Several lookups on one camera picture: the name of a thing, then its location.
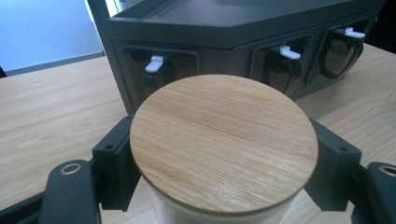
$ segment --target gray machine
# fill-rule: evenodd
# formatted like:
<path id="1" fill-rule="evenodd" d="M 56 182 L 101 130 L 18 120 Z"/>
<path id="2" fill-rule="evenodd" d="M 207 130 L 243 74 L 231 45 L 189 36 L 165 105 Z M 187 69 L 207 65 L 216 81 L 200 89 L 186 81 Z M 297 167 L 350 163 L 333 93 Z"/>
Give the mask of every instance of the gray machine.
<path id="1" fill-rule="evenodd" d="M 128 114 L 183 77 L 228 74 L 297 99 L 344 77 L 385 0 L 88 0 Z"/>

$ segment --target white latch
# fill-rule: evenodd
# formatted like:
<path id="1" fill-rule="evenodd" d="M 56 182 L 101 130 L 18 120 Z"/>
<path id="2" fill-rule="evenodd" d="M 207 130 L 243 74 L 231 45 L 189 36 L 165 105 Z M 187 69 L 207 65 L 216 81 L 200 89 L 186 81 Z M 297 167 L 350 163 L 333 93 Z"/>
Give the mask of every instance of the white latch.
<path id="1" fill-rule="evenodd" d="M 154 55 L 151 57 L 151 63 L 146 67 L 146 71 L 150 73 L 158 72 L 163 66 L 163 56 Z"/>
<path id="2" fill-rule="evenodd" d="M 293 60 L 297 60 L 301 57 L 301 54 L 291 51 L 289 46 L 280 46 L 280 55 Z"/>
<path id="3" fill-rule="evenodd" d="M 344 31 L 344 35 L 354 37 L 354 38 L 364 38 L 366 36 L 365 33 L 354 32 L 353 28 L 347 27 Z"/>

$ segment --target wooden lid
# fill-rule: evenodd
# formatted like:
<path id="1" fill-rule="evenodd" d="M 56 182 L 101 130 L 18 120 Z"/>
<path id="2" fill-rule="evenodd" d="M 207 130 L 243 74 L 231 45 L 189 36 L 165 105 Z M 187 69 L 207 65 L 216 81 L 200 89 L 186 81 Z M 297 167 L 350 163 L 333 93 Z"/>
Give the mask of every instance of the wooden lid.
<path id="1" fill-rule="evenodd" d="M 143 177 L 175 203 L 212 214 L 260 212 L 312 175 L 318 142 L 291 99 L 242 77 L 189 77 L 138 109 L 131 148 Z"/>

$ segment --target round bamboo lid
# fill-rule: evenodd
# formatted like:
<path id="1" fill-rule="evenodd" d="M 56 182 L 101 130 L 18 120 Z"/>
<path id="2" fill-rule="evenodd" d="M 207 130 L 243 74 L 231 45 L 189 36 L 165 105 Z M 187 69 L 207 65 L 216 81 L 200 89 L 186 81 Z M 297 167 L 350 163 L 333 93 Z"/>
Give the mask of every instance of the round bamboo lid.
<path id="1" fill-rule="evenodd" d="M 163 196 L 211 214 L 260 212 L 285 202 L 312 175 L 318 142 L 291 99 L 243 77 L 189 77 L 138 109 L 131 149 Z"/>

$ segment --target wooden table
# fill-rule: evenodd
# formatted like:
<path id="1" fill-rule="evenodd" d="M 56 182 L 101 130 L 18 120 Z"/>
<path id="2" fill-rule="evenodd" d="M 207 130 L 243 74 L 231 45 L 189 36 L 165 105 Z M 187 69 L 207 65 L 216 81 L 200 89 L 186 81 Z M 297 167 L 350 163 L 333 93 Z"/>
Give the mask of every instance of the wooden table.
<path id="1" fill-rule="evenodd" d="M 396 165 L 396 55 L 365 45 L 343 81 L 298 100 L 311 118 L 362 152 L 361 164 Z M 126 115 L 106 58 L 0 79 L 0 209 L 45 189 L 64 161 L 88 160 Z M 350 223 L 321 212 L 302 191 L 282 223 Z M 129 211 L 103 211 L 104 223 L 156 223 L 141 180 Z"/>

